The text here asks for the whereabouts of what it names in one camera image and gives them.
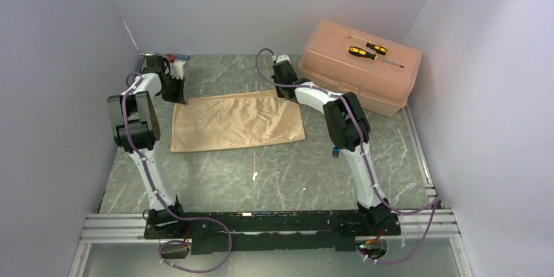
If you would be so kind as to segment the peach satin napkin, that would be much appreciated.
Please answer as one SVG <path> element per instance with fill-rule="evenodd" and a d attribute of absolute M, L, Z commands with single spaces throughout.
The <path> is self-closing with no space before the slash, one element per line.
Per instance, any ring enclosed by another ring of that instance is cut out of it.
<path fill-rule="evenodd" d="M 275 91 L 190 99 L 174 107 L 171 152 L 232 150 L 304 140 L 298 104 Z"/>

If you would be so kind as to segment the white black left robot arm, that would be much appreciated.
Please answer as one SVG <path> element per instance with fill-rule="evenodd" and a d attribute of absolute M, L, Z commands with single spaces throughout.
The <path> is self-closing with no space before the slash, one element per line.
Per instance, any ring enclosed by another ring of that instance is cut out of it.
<path fill-rule="evenodd" d="M 183 70 L 171 65 L 164 55 L 143 56 L 140 70 L 127 78 L 127 89 L 107 99 L 114 142 L 129 154 L 148 193 L 146 217 L 151 225 L 162 225 L 170 237 L 178 238 L 187 230 L 177 194 L 169 185 L 157 153 L 161 127 L 153 97 L 169 103 L 184 104 Z"/>

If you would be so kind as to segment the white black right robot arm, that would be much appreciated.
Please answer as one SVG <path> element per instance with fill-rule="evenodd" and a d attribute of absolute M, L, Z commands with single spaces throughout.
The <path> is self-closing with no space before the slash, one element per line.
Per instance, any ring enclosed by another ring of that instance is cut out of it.
<path fill-rule="evenodd" d="M 385 195 L 374 173 L 368 145 L 370 125 L 356 94 L 335 93 L 299 78 L 287 57 L 277 59 L 272 68 L 278 97 L 312 107 L 325 116 L 329 137 L 344 153 L 355 182 L 362 214 L 360 226 L 365 233 L 375 235 L 393 213 L 385 205 Z"/>

